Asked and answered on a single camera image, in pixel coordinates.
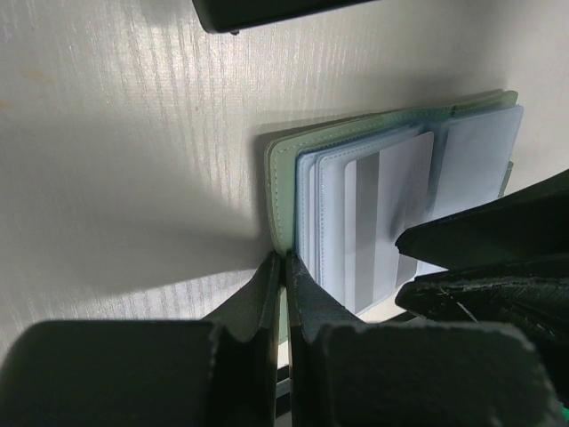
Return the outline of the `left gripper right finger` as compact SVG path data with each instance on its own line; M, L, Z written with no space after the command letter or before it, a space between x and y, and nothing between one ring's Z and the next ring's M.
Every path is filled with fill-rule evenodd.
M557 426L529 340L499 323L370 324L285 258L296 426Z

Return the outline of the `green leather card holder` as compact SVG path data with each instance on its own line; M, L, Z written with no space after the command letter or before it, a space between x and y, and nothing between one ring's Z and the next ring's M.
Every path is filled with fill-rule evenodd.
M275 249L354 315L437 270L398 252L411 227L499 198L524 110L498 90L320 125L264 155Z

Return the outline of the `black plastic card box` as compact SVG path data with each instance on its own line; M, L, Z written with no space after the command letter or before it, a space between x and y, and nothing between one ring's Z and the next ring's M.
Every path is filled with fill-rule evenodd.
M198 19L210 34L240 30L328 12L368 0L194 0Z

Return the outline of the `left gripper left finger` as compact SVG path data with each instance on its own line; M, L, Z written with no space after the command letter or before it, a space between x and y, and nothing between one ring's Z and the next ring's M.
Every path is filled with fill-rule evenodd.
M271 426L280 258L200 320L53 320L1 367L4 426Z

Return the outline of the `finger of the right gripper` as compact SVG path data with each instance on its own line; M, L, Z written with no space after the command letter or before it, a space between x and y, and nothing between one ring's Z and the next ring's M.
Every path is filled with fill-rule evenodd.
M448 270L568 251L568 172L404 231L399 253Z
M521 330L563 404L568 403L568 255L448 270L419 276L397 306L440 322L499 322Z

